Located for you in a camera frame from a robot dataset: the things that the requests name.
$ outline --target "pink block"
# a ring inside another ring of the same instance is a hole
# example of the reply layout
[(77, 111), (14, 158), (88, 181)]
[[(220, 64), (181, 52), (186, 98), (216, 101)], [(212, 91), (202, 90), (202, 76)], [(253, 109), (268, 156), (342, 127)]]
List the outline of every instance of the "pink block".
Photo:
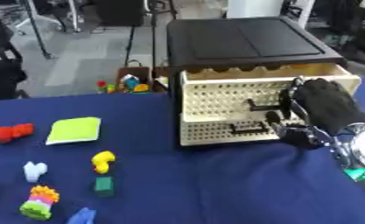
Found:
[(30, 198), (28, 200), (40, 200), (49, 206), (51, 206), (53, 204), (52, 201), (46, 199), (45, 197), (41, 197), (41, 196), (30, 196)]

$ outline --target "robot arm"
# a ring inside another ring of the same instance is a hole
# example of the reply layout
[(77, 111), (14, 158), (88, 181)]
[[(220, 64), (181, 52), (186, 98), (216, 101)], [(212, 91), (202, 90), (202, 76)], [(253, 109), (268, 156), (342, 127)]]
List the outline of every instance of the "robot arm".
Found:
[(294, 113), (305, 122), (284, 126), (269, 112), (267, 122), (281, 139), (308, 149), (329, 146), (344, 168), (365, 167), (365, 113), (341, 85), (299, 77), (279, 101), (285, 119)]

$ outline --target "blue tablecloth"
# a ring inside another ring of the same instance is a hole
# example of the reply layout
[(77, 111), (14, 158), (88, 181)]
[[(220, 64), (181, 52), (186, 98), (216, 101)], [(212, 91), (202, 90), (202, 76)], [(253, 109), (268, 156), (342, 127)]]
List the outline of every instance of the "blue tablecloth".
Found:
[[(356, 97), (365, 109), (365, 80)], [(80, 116), (102, 118), (98, 141), (45, 146), (53, 122)], [(46, 223), (90, 207), (97, 224), (365, 224), (365, 192), (328, 149), (258, 143), (177, 150), (166, 94), (0, 101), (0, 126), (17, 123), (34, 123), (36, 134), (0, 145), (0, 224), (39, 223), (18, 210), (32, 187), (23, 174), (30, 160), (48, 164), (40, 182), (60, 193)], [(103, 150), (119, 157), (109, 174), (111, 198), (93, 191), (90, 159)]]

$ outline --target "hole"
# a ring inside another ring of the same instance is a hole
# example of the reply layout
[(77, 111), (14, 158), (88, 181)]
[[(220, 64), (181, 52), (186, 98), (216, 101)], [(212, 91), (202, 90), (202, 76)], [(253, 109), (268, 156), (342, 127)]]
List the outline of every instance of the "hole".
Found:
[(216, 67), (214, 68), (214, 71), (218, 73), (224, 73), (228, 71), (228, 67)]
[(191, 73), (191, 74), (197, 74), (199, 72), (201, 72), (203, 69), (200, 69), (200, 68), (191, 68), (191, 69), (187, 69), (187, 72), (188, 73)]
[(240, 66), (239, 69), (241, 69), (241, 71), (243, 72), (250, 72), (254, 69), (254, 66)]
[(270, 71), (275, 71), (280, 69), (281, 66), (267, 66), (266, 69), (270, 70)]

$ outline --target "dark green block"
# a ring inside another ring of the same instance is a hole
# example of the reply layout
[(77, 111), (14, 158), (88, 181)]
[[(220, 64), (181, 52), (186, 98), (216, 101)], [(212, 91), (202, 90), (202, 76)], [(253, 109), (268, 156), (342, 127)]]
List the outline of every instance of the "dark green block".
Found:
[(95, 192), (101, 197), (114, 195), (114, 182), (111, 177), (96, 178)]

